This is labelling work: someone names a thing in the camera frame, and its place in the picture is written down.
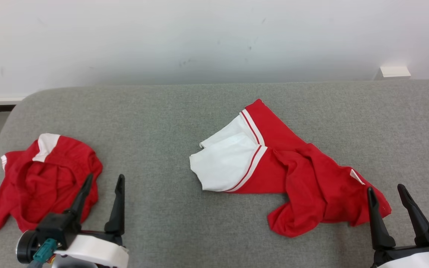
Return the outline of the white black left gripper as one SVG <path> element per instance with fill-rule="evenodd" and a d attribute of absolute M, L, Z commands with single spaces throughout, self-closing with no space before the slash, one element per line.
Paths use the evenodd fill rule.
<path fill-rule="evenodd" d="M 93 182 L 89 173 L 71 206 L 65 210 L 70 222 L 80 224 L 85 200 Z M 83 231 L 75 236 L 65 250 L 55 251 L 57 268 L 126 268 L 129 251 L 124 247 L 122 235 L 125 232 L 125 176 L 120 174 L 115 187 L 115 200 L 105 232 Z"/>

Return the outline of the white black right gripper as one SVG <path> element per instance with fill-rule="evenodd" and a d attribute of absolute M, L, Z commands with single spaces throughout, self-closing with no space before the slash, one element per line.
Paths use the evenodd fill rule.
<path fill-rule="evenodd" d="M 415 232 L 416 246 L 395 247 L 388 234 L 380 202 L 372 187 L 367 190 L 372 248 L 375 250 L 372 268 L 429 268 L 429 221 L 403 184 L 398 184 L 402 205 L 407 209 Z"/>

